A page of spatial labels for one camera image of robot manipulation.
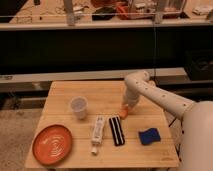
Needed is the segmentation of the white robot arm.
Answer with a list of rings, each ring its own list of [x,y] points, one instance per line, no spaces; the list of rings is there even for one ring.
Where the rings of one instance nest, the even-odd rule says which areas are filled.
[[[133,108],[140,96],[182,122],[178,171],[213,171],[213,101],[196,102],[149,84],[145,70],[124,77],[123,103]]]

